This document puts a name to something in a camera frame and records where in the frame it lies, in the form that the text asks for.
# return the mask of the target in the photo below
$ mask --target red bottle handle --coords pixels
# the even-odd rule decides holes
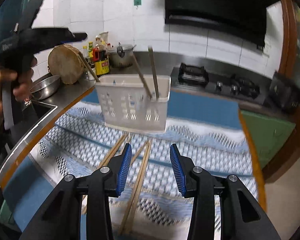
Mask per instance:
[[[99,60],[99,50],[98,49],[92,49],[92,55],[93,55],[93,61],[94,62]]]

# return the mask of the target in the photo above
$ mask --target stove knob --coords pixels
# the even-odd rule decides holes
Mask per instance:
[[[222,90],[222,82],[217,81],[216,90],[221,91]]]
[[[231,93],[234,95],[238,93],[238,87],[236,85],[231,85]]]

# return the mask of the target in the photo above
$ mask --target sink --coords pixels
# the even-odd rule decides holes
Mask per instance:
[[[9,148],[12,149],[17,142],[28,132],[41,118],[50,112],[55,106],[32,101],[32,104],[23,109],[24,120],[13,126],[11,131]]]

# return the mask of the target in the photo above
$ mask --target wooden cutting board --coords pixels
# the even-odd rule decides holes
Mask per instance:
[[[49,54],[48,65],[52,75],[59,75],[64,84],[73,84],[82,75],[84,63],[80,51],[68,44],[55,47]]]

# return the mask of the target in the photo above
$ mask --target cooking pot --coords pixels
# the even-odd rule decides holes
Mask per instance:
[[[133,46],[130,44],[120,44],[108,49],[110,66],[114,68],[124,68],[132,66]]]

